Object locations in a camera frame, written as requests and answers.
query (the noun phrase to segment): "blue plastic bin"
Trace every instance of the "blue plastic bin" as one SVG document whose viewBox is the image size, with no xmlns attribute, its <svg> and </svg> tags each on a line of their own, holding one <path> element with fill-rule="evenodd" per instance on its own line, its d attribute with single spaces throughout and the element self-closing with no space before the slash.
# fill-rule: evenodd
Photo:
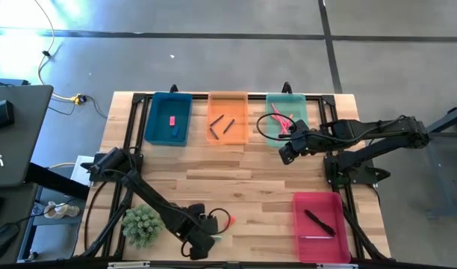
<svg viewBox="0 0 457 269">
<path fill-rule="evenodd" d="M 191 112 L 192 94 L 154 93 L 144 138 L 153 145 L 186 146 Z M 175 117 L 174 126 L 170 125 L 171 116 Z"/>
<path fill-rule="evenodd" d="M 303 94 L 287 94 L 287 93 L 269 93 L 267 94 L 266 112 L 275 113 L 272 104 L 281 114 L 289 117 L 292 115 L 292 120 L 304 120 L 308 124 L 308 113 L 306 110 L 306 98 Z M 278 137 L 282 132 L 282 127 L 277 120 L 272 117 L 267 117 L 266 133 L 270 137 Z M 287 141 L 275 141 L 267 139 L 269 146 L 280 147 Z"/>
</svg>

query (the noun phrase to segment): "plastic bin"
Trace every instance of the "plastic bin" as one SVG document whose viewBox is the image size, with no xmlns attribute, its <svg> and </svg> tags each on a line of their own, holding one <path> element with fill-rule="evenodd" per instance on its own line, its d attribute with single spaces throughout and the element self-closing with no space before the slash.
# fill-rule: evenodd
<svg viewBox="0 0 457 269">
<path fill-rule="evenodd" d="M 305 214 L 311 211 L 336 232 L 334 238 L 303 238 L 329 236 Z M 331 192 L 299 192 L 293 196 L 293 217 L 296 251 L 304 263 L 348 263 L 351 259 L 344 225 L 340 194 Z"/>
<path fill-rule="evenodd" d="M 266 112 L 276 113 L 273 110 L 272 104 L 280 111 L 280 114 L 285 116 L 293 115 L 294 121 L 304 120 L 308 124 L 308 113 L 306 111 L 306 98 L 302 94 L 286 94 L 286 93 L 269 93 L 267 94 Z M 266 134 L 270 137 L 278 137 L 282 133 L 282 126 L 278 120 L 272 117 L 266 117 L 264 120 L 267 124 Z M 275 141 L 267 138 L 269 146 L 280 147 L 285 145 L 286 141 Z"/>
<path fill-rule="evenodd" d="M 154 145 L 187 145 L 191 111 L 191 94 L 154 93 L 144 138 Z M 174 126 L 170 117 L 175 117 Z"/>
<path fill-rule="evenodd" d="M 210 92 L 207 111 L 208 142 L 215 145 L 247 143 L 249 140 L 248 110 L 247 92 Z M 211 127 L 211 124 L 222 115 L 223 117 Z M 224 134 L 224 130 L 232 120 L 234 120 L 233 124 Z"/>
</svg>

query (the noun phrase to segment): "gray concrete floor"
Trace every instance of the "gray concrete floor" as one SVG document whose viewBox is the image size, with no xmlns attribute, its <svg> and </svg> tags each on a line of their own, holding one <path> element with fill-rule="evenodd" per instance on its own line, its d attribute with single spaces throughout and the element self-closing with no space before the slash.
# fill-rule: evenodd
<svg viewBox="0 0 457 269">
<path fill-rule="evenodd" d="M 40 2 L 57 29 L 323 33 L 315 0 Z M 333 34 L 457 36 L 457 0 L 325 2 Z M 48 28 L 35 3 L 26 0 L 0 1 L 0 27 Z M 0 77 L 37 84 L 40 51 L 49 41 L 31 32 L 8 31 L 0 36 Z M 168 90 L 171 84 L 188 91 L 278 92 L 284 81 L 290 81 L 296 92 L 334 91 L 322 40 L 59 37 L 55 47 L 56 55 L 43 70 L 44 81 L 54 85 L 56 93 L 91 95 L 105 113 L 115 90 Z M 355 94 L 361 120 L 405 114 L 428 125 L 457 106 L 457 43 L 334 42 L 334 48 L 343 92 Z M 51 106 L 71 108 L 56 102 Z M 90 105 L 76 108 L 69 117 L 49 111 L 33 161 L 46 166 L 92 155 L 104 126 L 105 120 Z M 443 163 L 451 164 L 445 173 L 456 179 L 449 184 L 457 195 L 453 161 L 457 141 L 434 144 Z M 457 217 L 426 219 L 426 210 L 444 201 L 425 151 L 400 149 L 377 158 L 375 165 L 392 172 L 379 188 L 392 256 L 404 262 L 457 267 Z M 44 236 L 37 238 L 36 248 L 44 248 Z M 64 251 L 72 248 L 65 248 L 48 257 L 66 256 Z"/>
</svg>

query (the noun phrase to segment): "wooden tabletop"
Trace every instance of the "wooden tabletop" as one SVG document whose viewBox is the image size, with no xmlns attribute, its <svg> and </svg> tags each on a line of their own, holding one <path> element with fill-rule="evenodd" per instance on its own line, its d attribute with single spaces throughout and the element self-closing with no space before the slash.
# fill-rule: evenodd
<svg viewBox="0 0 457 269">
<path fill-rule="evenodd" d="M 133 92 L 115 92 L 108 115 L 101 152 L 122 147 Z M 358 120 L 355 97 L 335 94 L 340 119 Z M 132 144 L 138 130 L 141 105 L 137 111 Z M 309 126 L 318 126 L 320 116 L 316 102 L 307 102 Z M 291 213 L 293 193 L 297 191 L 331 191 L 323 172 L 323 154 L 298 157 L 283 165 L 278 149 L 269 147 L 255 127 L 265 114 L 265 101 L 249 100 L 249 143 L 211 146 L 205 136 L 207 101 L 193 100 L 190 132 L 186 147 L 153 146 L 144 141 L 143 178 L 170 202 L 181 206 L 203 202 L 207 211 L 222 207 L 236 217 L 206 260 L 297 262 Z M 359 143 L 352 149 L 364 146 Z M 99 185 L 91 188 L 92 199 Z M 366 186 L 353 185 L 358 222 L 381 253 L 390 255 L 377 197 Z M 108 221 L 114 183 L 107 183 L 94 202 L 88 225 L 88 244 L 96 239 Z M 134 195 L 132 207 L 144 204 Z M 226 216 L 217 215 L 222 229 Z M 84 227 L 79 230 L 75 255 L 84 251 Z M 111 255 L 114 253 L 120 225 L 115 228 Z M 352 232 L 346 224 L 350 252 L 355 255 Z M 184 261 L 181 242 L 164 230 L 149 249 L 137 250 L 126 241 L 126 260 Z"/>
</svg>

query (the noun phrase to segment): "succulent plant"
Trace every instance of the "succulent plant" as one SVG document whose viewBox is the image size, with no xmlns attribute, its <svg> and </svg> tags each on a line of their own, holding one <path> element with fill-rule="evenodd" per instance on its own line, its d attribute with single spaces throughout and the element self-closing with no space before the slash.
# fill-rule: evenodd
<svg viewBox="0 0 457 269">
<path fill-rule="evenodd" d="M 147 205 L 139 205 L 125 213 L 122 233 L 129 239 L 129 244 L 137 249 L 149 247 L 164 227 L 158 213 Z"/>
</svg>

